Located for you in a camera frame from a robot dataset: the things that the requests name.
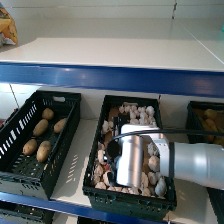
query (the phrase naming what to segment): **shelf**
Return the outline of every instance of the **shelf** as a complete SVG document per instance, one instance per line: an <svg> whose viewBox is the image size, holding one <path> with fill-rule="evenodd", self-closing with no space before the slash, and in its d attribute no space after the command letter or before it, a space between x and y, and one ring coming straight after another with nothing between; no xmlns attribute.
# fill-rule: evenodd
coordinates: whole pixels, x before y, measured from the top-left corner
<svg viewBox="0 0 224 224"><path fill-rule="evenodd" d="M83 195L84 172L97 123L96 120L81 119L50 201L2 192L0 192L0 200L114 223L119 221L119 223L156 224L130 216L94 210L88 197ZM167 137L170 141L187 142L184 135L167 135ZM164 222L169 219L173 223L180 224L217 223L206 188L182 180L174 180L174 182L177 209L169 212Z"/></svg>
<svg viewBox="0 0 224 224"><path fill-rule="evenodd" d="M206 47L194 37L206 23L17 19L19 45L0 49L0 82L222 98L224 37L207 23Z"/></svg>

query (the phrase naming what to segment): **black plastic crate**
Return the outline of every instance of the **black plastic crate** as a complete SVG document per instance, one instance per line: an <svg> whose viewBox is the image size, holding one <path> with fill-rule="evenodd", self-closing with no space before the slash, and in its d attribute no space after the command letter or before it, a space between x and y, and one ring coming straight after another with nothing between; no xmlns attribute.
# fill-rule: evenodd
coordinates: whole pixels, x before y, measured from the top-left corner
<svg viewBox="0 0 224 224"><path fill-rule="evenodd" d="M196 101L191 101L188 104L188 118L187 118L186 128L191 130L203 130L194 109L200 109L200 110L213 109L216 111L224 111L224 104L210 103L210 102L196 102ZM188 135L188 139L191 144L209 143L205 136ZM223 224L224 223L224 191L214 189L214 188L208 188L208 187L207 187L207 191L210 197L213 210L217 216L218 223Z"/></svg>
<svg viewBox="0 0 224 224"><path fill-rule="evenodd" d="M166 199L130 195L121 192L101 190L91 187L95 156L104 119L107 120L109 111L113 107L121 106L124 102L138 103L139 107L152 106L155 109L157 126L162 128L160 110L156 99L105 96L101 114L89 156L89 162L84 176L83 193L89 197L93 209L112 212L154 221L162 221L166 213L176 208L176 192L172 178L165 178L167 184Z"/></svg>
<svg viewBox="0 0 224 224"><path fill-rule="evenodd" d="M0 130L0 191L49 199L57 182L64 159L80 120L81 94L36 91ZM50 108L54 118L48 130L36 137L37 145L48 140L52 150L47 161L39 163L36 152L22 153L25 143L33 138L33 129L42 119L42 111ZM67 117L59 134L54 124Z"/></svg>
<svg viewBox="0 0 224 224"><path fill-rule="evenodd" d="M0 201L2 219L19 224L51 224L54 212Z"/></svg>

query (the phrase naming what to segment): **white wall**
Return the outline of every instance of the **white wall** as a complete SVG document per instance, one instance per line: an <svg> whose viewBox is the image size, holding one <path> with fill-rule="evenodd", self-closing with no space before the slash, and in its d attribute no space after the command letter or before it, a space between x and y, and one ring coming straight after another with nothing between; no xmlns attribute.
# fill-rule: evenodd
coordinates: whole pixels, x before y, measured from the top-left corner
<svg viewBox="0 0 224 224"><path fill-rule="evenodd" d="M224 18L223 0L1 0L16 18Z"/></svg>

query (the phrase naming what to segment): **metal shelf frame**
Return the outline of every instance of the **metal shelf frame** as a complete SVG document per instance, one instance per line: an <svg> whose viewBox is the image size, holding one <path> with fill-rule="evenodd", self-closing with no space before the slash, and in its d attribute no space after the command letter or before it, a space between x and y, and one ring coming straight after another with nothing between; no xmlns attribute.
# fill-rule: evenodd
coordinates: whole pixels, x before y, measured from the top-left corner
<svg viewBox="0 0 224 224"><path fill-rule="evenodd" d="M224 72L0 63L0 82L199 97L224 97Z"/></svg>

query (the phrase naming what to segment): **blue shelf edge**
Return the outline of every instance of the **blue shelf edge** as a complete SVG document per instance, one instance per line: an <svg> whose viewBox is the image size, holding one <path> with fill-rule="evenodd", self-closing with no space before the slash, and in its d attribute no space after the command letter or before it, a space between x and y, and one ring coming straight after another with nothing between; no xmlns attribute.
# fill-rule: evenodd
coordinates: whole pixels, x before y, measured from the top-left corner
<svg viewBox="0 0 224 224"><path fill-rule="evenodd" d="M224 72L212 71L1 62L0 82L224 97Z"/></svg>
<svg viewBox="0 0 224 224"><path fill-rule="evenodd" d="M70 215L82 216L87 218L92 218L101 221L107 221L112 223L121 223L121 224L165 224L167 222L156 222L156 221L149 221L145 219L139 219L135 217L119 215L115 213L107 213L98 210L94 210L90 207L84 207L74 204L68 204L64 202L58 202L54 200L43 200L38 198L27 197L23 195L15 195L0 192L0 200L22 204L32 207L37 207L41 209L47 209L55 212L66 213Z"/></svg>

